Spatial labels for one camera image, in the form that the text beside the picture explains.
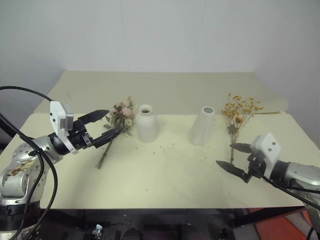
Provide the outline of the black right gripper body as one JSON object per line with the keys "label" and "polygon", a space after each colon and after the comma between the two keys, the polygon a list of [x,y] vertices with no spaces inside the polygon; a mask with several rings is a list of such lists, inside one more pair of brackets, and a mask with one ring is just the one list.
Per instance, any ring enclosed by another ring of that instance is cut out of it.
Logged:
{"label": "black right gripper body", "polygon": [[243,181],[248,183],[252,177],[260,179],[266,170],[265,155],[263,152],[251,153],[248,160],[248,172],[244,173]]}

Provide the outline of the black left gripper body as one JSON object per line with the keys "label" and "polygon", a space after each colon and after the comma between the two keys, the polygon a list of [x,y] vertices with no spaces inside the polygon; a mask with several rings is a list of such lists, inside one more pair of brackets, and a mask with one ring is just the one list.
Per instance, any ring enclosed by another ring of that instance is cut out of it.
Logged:
{"label": "black left gripper body", "polygon": [[85,124],[80,120],[73,122],[71,130],[67,131],[67,137],[76,150],[86,149],[93,145],[93,138],[87,132]]}

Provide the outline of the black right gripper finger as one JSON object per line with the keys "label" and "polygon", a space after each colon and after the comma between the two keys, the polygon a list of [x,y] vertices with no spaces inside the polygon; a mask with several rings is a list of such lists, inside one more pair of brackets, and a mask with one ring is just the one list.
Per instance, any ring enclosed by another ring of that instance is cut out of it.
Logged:
{"label": "black right gripper finger", "polygon": [[220,161],[220,160],[217,160],[216,163],[222,168],[224,169],[226,172],[236,176],[236,177],[239,177],[241,179],[243,179],[245,177],[245,171],[238,168],[238,167],[235,167],[233,164],[229,163],[229,162],[226,162],[226,161]]}
{"label": "black right gripper finger", "polygon": [[251,145],[248,143],[232,143],[229,145],[232,149],[237,150],[242,153],[251,154],[253,151],[251,149]]}

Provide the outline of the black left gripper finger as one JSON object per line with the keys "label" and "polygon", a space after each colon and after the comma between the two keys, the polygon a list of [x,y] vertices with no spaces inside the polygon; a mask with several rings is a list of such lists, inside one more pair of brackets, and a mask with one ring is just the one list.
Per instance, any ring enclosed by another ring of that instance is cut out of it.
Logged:
{"label": "black left gripper finger", "polygon": [[94,123],[105,117],[109,112],[110,111],[106,109],[95,110],[79,117],[78,120],[82,122],[84,125]]}
{"label": "black left gripper finger", "polygon": [[105,144],[112,142],[118,135],[121,134],[122,128],[113,128],[104,132],[100,137],[92,140],[92,145],[98,149]]}

